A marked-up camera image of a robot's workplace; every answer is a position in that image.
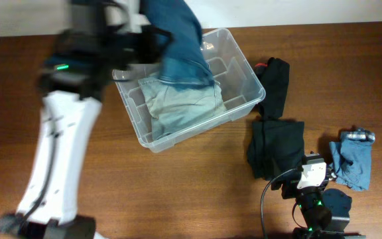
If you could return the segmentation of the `dark blue jeans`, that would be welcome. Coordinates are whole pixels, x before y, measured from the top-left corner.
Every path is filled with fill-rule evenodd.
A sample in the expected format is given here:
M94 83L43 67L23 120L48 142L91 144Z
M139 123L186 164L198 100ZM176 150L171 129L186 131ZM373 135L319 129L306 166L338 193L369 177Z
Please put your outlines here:
M213 86L213 74L200 49L202 28L186 2L145 0L142 4L149 22L173 38L161 57L159 81L180 89Z

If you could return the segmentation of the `light grey jeans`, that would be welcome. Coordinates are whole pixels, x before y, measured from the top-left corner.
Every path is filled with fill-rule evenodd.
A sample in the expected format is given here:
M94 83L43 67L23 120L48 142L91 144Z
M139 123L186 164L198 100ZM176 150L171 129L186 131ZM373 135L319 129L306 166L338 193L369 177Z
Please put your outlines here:
M138 83L151 115L154 141L226 111L218 82L200 89L180 89L151 76Z

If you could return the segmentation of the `clear plastic storage bin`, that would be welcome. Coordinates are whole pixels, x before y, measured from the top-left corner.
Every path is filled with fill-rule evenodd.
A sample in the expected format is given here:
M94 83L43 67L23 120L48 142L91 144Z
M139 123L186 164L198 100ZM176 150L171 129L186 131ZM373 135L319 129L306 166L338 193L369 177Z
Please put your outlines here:
M220 28L204 33L201 51L214 79L220 83L226 111L161 139L153 140L151 115L138 81L116 83L139 143L153 153L174 147L181 141L223 123L242 118L265 98L264 87L228 29Z

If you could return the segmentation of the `black garment with red band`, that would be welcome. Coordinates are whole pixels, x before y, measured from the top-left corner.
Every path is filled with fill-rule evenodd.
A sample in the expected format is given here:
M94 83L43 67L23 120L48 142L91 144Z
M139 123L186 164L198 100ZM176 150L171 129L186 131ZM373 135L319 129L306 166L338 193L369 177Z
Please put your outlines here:
M255 74L266 91L259 113L266 120L281 118L287 99L290 64L280 58L271 57L266 63L255 66Z

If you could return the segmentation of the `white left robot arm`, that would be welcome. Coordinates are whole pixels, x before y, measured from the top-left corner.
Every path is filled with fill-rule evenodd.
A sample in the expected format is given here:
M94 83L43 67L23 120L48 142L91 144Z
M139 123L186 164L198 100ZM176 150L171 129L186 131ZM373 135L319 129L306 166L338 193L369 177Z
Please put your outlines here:
M38 79L40 131L31 177L0 236L98 238L96 221L78 214L78 186L90 134L112 72L134 79L132 64L157 62L172 35L145 20L139 1L69 1L70 27L57 36Z

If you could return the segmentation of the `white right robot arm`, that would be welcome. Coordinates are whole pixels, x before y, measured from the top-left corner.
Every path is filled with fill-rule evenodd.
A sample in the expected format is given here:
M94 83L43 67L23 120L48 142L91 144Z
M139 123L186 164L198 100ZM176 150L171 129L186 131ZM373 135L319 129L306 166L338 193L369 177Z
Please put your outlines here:
M294 239L365 238L358 232L346 233L350 223L352 198L338 189L328 189L333 172L324 158L311 152L294 169L282 173L271 185L281 190L283 199L293 199L292 212L299 210L305 225L292 232Z

